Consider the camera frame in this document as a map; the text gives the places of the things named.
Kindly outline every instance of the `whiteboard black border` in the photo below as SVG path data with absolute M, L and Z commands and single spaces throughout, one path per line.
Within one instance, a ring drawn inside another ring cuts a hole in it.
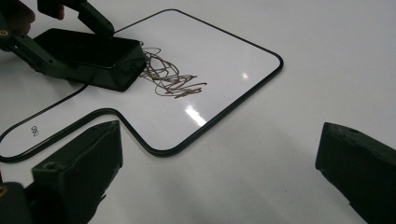
M 159 150 L 159 149 L 155 149 L 151 146 L 149 146 L 149 144 L 146 143 L 146 141 L 139 135 L 139 133 L 134 129 L 134 127 L 132 127 L 132 125 L 128 122 L 128 120 L 116 109 L 113 108 L 102 108 L 102 109 L 98 109 L 95 110 L 93 112 L 91 112 L 90 114 L 86 115 L 85 117 L 77 120 L 76 122 L 74 122 L 73 124 L 67 126 L 65 129 L 59 131 L 58 133 L 52 135 L 51 137 L 49 137 L 48 139 L 44 140 L 43 142 L 39 143 L 38 145 L 31 147 L 29 149 L 27 149 L 26 151 L 22 152 L 21 154 L 17 155 L 17 156 L 13 156 L 13 157 L 2 157 L 0 155 L 0 162 L 19 162 L 19 161 L 25 161 L 31 157 L 33 157 L 35 154 L 37 154 L 38 152 L 44 150 L 45 148 L 51 146 L 52 144 L 58 142 L 59 140 L 61 140 L 62 138 L 66 137 L 67 135 L 69 135 L 70 133 L 76 131 L 77 129 L 81 128 L 82 126 L 84 126 L 85 124 L 87 124 L 88 122 L 97 119 L 101 116 L 104 115 L 114 115 L 117 116 L 120 121 L 125 125 L 125 127 L 129 130 L 129 132 L 136 138 L 136 140 L 139 142 L 139 144 L 151 155 L 153 156 L 157 156 L 157 157 L 169 157 L 169 156 L 173 156 L 175 154 L 177 154 L 178 152 L 182 151 L 183 149 L 185 149 L 189 144 L 191 144 L 193 141 L 195 141 L 198 137 L 200 137 L 202 134 L 204 134 L 207 130 L 209 130 L 211 127 L 213 127 L 216 123 L 218 123 L 221 119 L 223 119 L 225 116 L 227 116 L 231 111 L 233 111 L 235 108 L 237 108 L 240 104 L 242 104 L 249 96 L 251 96 L 254 92 L 256 92 L 258 89 L 260 89 L 262 86 L 264 86 L 266 83 L 268 83 L 271 79 L 273 79 L 277 74 L 279 74 L 280 70 L 283 67 L 283 59 L 276 53 L 272 52 L 271 50 L 265 49 L 263 47 L 260 47 L 250 41 L 247 41 L 244 38 L 241 38 L 237 35 L 233 35 L 227 31 L 224 31 L 222 29 L 220 29 L 217 26 L 214 26 L 206 21 L 202 21 L 200 19 L 197 19 L 183 11 L 180 11 L 178 9 L 166 9 L 166 10 L 162 10 L 160 12 L 157 12 L 149 17 L 146 17 L 145 19 L 141 20 L 141 21 L 137 21 L 131 25 L 128 25 L 120 30 L 118 30 L 116 33 L 125 30 L 127 28 L 130 28 L 132 26 L 134 26 L 135 24 L 138 24 L 139 22 L 148 20 L 158 14 L 164 13 L 166 11 L 175 11 L 178 13 L 181 13 L 185 16 L 188 16 L 194 20 L 197 20 L 199 22 L 202 22 L 212 28 L 215 28 L 227 35 L 231 35 L 241 41 L 244 41 L 246 43 L 248 43 L 251 46 L 254 46 L 258 49 L 261 49 L 263 51 L 266 51 L 270 54 L 273 54 L 274 56 L 276 56 L 279 59 L 279 67 L 274 70 L 274 72 L 272 72 L 270 75 L 268 75 L 267 77 L 265 77 L 263 80 L 261 80 L 259 83 L 257 83 L 255 86 L 253 86 L 250 90 L 248 90 L 247 92 L 245 92 L 242 96 L 240 96 L 238 99 L 236 99 L 233 103 L 231 103 L 230 105 L 228 105 L 226 108 L 224 108 L 221 112 L 219 112 L 213 119 L 209 120 L 204 126 L 202 126 L 200 129 L 198 129 L 196 132 L 194 132 L 192 135 L 190 135 L 188 138 L 186 138 L 185 140 L 183 140 L 180 144 L 178 144 L 175 147 L 166 149 L 166 150 Z M 63 98 L 61 101 L 41 110 L 40 112 L 34 114 L 32 117 L 25 119 L 13 126 L 11 126 L 9 129 L 7 129 L 4 133 L 2 133 L 0 135 L 0 144 L 2 142 L 2 140 L 5 138 L 5 136 L 10 133 L 13 129 L 17 128 L 18 126 L 22 125 L 23 123 L 29 121 L 30 119 L 33 119 L 41 114 L 43 114 L 44 112 L 52 109 L 53 107 L 60 105 L 61 103 L 71 99 L 72 97 L 78 95 L 79 93 L 81 93 L 82 91 L 84 91 L 86 89 L 87 86 L 83 86 L 81 89 L 79 89 L 78 91 L 72 93 L 71 95 Z

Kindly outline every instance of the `marker scribble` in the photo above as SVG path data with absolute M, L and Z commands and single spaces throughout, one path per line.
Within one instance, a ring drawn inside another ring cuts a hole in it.
M 177 67 L 159 56 L 161 49 L 143 49 L 147 58 L 147 67 L 140 75 L 154 83 L 155 93 L 160 96 L 179 97 L 196 94 L 202 91 L 206 82 L 190 84 L 197 76 L 181 75 Z

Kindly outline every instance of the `whiteboard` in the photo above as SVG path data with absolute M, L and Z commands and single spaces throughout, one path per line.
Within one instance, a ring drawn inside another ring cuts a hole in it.
M 173 155 L 283 65 L 277 54 L 175 9 L 145 18 L 115 36 L 142 41 L 151 60 L 141 77 L 125 92 L 84 86 L 9 128 L 0 137 L 2 161 L 28 158 L 107 114 L 116 115 L 151 154 Z

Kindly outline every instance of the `black 3d-printed part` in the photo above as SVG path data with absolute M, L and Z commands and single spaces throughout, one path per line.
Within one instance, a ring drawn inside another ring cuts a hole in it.
M 121 166 L 118 121 L 85 131 L 32 169 L 26 194 L 35 222 L 88 223 Z
M 38 11 L 52 18 L 58 18 L 60 5 L 76 10 L 78 18 L 97 35 L 104 37 L 114 35 L 113 24 L 87 0 L 37 0 Z
M 0 184 L 0 223 L 34 224 L 21 184 Z
M 316 168 L 368 223 L 396 223 L 396 150 L 348 127 L 325 123 Z

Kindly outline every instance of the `white table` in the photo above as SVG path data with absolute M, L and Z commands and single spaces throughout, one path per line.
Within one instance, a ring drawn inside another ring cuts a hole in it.
M 35 1 L 24 2 L 35 8 Z M 124 166 L 90 223 L 364 223 L 315 169 L 315 158 L 325 121 L 396 148 L 394 1 L 91 3 L 116 29 L 177 8 L 273 50 L 285 65 L 174 157 L 149 155 L 122 130 Z M 36 13 L 30 36 L 51 27 L 87 31 L 66 10 L 62 22 Z M 39 74 L 27 77 L 30 68 L 10 53 L 0 52 L 0 64 L 2 130 L 76 88 Z M 18 82 L 9 82 L 11 75 Z M 29 185 L 30 169 L 72 137 L 28 161 L 0 164 L 4 180 Z

